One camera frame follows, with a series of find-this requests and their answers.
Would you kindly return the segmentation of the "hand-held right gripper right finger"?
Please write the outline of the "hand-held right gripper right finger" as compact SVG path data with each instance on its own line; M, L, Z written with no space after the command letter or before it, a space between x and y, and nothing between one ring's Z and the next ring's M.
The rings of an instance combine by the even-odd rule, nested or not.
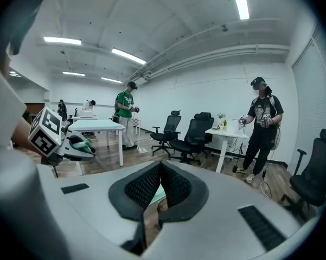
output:
M200 167L174 163L202 179L209 189L204 207L189 221L165 223L143 253L149 260L251 260L266 250L238 209L255 206L282 234L300 229L295 218L243 181Z

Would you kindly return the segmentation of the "white long-handled floor tool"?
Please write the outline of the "white long-handled floor tool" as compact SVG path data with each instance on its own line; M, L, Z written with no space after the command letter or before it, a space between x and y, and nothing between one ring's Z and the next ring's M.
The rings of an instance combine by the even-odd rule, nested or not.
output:
M141 132L141 121L139 119L137 119L137 122L136 122L136 133L138 136L137 152L139 154L144 154L144 153L147 153L148 151L140 145L140 132Z

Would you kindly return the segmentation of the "pale blue table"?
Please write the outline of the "pale blue table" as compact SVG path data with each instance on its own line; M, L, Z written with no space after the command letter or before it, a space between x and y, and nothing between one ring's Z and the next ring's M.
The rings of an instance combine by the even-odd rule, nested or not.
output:
M123 159L123 130L124 126L115 123L111 120L99 120L99 119L80 119L69 126L69 129L80 133L87 133L87 132L105 132L106 133L106 141L107 145L109 146L109 132L116 131L118 137L118 152L119 152L119 166L123 167L124 159Z

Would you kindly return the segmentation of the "brown door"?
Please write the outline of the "brown door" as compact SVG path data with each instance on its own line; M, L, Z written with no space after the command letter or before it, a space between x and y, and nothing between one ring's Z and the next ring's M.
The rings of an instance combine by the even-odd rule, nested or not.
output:
M31 125L38 113L43 110L44 103L26 103L27 109L23 114L23 118Z

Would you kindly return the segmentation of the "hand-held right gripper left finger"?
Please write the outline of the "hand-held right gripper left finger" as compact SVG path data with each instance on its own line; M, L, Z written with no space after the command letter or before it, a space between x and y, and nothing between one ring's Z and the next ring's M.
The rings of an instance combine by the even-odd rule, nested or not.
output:
M119 170L57 180L89 248L83 260L151 260L144 211L160 184L160 163L148 161Z

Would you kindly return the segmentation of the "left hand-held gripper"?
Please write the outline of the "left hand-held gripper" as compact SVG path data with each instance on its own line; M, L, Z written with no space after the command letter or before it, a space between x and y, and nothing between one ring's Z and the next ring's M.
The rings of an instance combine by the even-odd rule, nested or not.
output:
M28 140L32 146L42 155L41 164L57 166L62 160L64 152L61 146L65 140L68 125L62 121L61 116L44 107L31 124ZM91 145L89 138L83 135L73 135L69 138L71 145ZM71 161L92 161L95 154L92 151L80 151L77 149L65 150L65 158Z

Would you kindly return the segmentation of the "white standing desk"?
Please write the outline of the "white standing desk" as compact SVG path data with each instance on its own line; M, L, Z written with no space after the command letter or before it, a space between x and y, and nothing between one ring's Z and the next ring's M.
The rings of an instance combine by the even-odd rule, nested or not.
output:
M222 137L220 157L219 157L218 165L216 168L217 173L221 173L229 141L233 140L233 139L244 139L244 140L249 139L249 136L247 136L245 133L241 133L241 132L233 133L233 132L228 132L228 131L220 131L217 129L208 129L205 131L205 133Z

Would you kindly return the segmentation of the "black office chair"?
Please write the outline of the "black office chair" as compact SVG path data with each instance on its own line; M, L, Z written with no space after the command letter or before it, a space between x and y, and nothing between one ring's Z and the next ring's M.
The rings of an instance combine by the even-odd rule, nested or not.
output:
M289 204L283 208L294 216L307 221L303 211L304 203L313 206L322 206L326 202L326 129L322 129L319 137L313 142L310 160L301 174L298 174L303 156L307 155L302 149L298 149L298 163L289 182L291 189L299 195L299 200L294 202L287 194L284 194L280 203L287 201Z
M162 133L158 132L159 127L154 126L154 129L156 131L151 133L150 137L153 140L158 141L159 144L151 146L151 149L153 149L154 147L156 148L152 150L152 155L154 155L157 151L163 150L168 154L168 156L170 156L170 152L168 151L168 149L172 149L172 147L170 146L169 142L176 140L178 137L176 128L181 121L180 112L181 111L179 110L174 110L170 113L170 115L167 117L167 121Z
M200 160L194 158L194 154L200 154L203 152L206 157L207 153L204 151L205 144L211 142L210 134L206 133L212 128L214 118L211 113L201 112L194 115L191 119L187 133L184 140L173 140L169 142L174 152L178 151L181 153L180 157L168 156L168 159L177 159L181 163L189 164L191 161L201 165Z

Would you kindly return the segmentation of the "person's left forearm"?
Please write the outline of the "person's left forearm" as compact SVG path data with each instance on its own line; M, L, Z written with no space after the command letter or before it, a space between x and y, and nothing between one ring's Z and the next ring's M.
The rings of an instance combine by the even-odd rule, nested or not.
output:
M14 130L11 140L19 147L39 153L39 151L28 140L30 128L31 125L21 117Z

